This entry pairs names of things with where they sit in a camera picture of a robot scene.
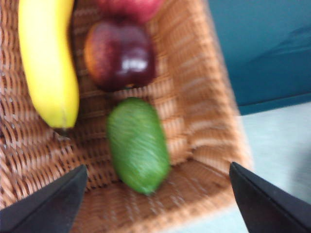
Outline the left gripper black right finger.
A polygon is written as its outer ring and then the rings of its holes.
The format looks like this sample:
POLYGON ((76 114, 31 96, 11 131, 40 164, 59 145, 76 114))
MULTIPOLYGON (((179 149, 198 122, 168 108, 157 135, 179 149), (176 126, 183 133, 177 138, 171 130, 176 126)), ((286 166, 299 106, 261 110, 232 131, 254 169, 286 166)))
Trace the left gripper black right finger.
POLYGON ((236 203, 250 233, 309 233, 311 205, 236 162, 230 164, 236 203))

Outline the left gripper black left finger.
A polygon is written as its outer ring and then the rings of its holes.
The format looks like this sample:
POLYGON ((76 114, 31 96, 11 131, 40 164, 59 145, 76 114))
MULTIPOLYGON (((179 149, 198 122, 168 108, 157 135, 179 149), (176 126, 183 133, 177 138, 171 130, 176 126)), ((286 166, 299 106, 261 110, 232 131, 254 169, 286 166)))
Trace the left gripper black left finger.
POLYGON ((2 233, 68 233, 80 209, 87 182, 81 165, 0 211, 2 233))

